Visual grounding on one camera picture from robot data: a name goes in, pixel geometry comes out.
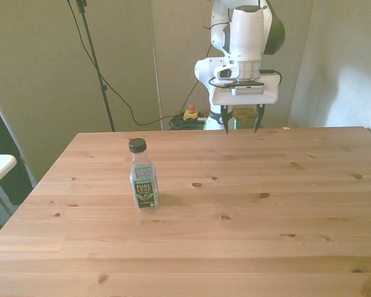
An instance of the bottle label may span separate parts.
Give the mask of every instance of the bottle label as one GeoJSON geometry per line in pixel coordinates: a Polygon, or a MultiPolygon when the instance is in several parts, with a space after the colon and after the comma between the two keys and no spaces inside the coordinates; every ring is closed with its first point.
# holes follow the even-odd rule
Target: bottle label
{"type": "Polygon", "coordinates": [[[154,207],[154,193],[151,180],[146,179],[144,181],[134,181],[134,186],[139,207],[141,209],[154,207]]]}
{"type": "Polygon", "coordinates": [[[151,165],[136,165],[135,166],[135,175],[136,178],[144,178],[147,176],[154,175],[153,170],[151,169],[151,165]]]}

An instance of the white wall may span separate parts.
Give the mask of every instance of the white wall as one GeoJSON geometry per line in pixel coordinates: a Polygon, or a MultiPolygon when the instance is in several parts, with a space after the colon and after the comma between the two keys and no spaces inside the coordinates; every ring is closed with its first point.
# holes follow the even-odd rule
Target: white wall
{"type": "MultiPolygon", "coordinates": [[[[194,86],[195,63],[205,58],[210,46],[210,31],[203,26],[210,26],[213,1],[150,2],[161,110],[163,115],[171,115],[180,110],[194,86]]],[[[288,119],[314,0],[271,0],[271,4],[286,27],[286,41],[274,56],[263,57],[263,68],[283,74],[279,101],[267,106],[263,125],[282,127],[288,119]]],[[[210,56],[222,53],[212,49],[210,56]]],[[[198,84],[189,103],[209,109],[208,92],[202,84],[198,84]]]]}
{"type": "MultiPolygon", "coordinates": [[[[88,0],[86,16],[102,74],[140,122],[158,119],[149,0],[88,0]]],[[[126,105],[108,97],[118,131],[160,128],[136,126],[126,105]]],[[[37,180],[76,133],[110,131],[66,1],[0,0],[0,111],[37,180]]]]}
{"type": "Polygon", "coordinates": [[[371,129],[371,0],[316,0],[289,125],[371,129]]]}

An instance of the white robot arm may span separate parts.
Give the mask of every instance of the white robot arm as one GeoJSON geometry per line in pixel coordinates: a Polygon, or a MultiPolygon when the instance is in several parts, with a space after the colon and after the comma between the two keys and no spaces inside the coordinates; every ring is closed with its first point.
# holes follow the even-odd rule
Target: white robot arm
{"type": "Polygon", "coordinates": [[[254,130],[265,104],[278,99],[281,76],[260,69],[263,54],[275,54],[285,31],[268,0],[216,0],[211,14],[211,43],[223,57],[198,61],[195,75],[209,91],[206,129],[234,127],[233,105],[257,105],[254,130]],[[229,10],[233,9],[232,21],[229,10]]]}

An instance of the pure leaf label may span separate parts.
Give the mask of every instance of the pure leaf label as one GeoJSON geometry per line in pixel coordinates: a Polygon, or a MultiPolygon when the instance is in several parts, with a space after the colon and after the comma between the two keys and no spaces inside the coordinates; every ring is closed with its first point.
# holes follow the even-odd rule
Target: pure leaf label
{"type": "Polygon", "coordinates": [[[150,207],[154,207],[154,193],[151,180],[147,179],[145,181],[134,181],[134,186],[139,207],[141,209],[149,209],[150,207]]]}

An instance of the wooden table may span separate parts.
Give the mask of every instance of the wooden table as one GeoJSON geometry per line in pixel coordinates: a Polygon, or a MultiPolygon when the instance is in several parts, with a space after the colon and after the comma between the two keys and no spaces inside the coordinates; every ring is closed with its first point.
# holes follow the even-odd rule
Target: wooden table
{"type": "Polygon", "coordinates": [[[371,297],[371,133],[79,134],[0,231],[0,296],[371,297]]]}

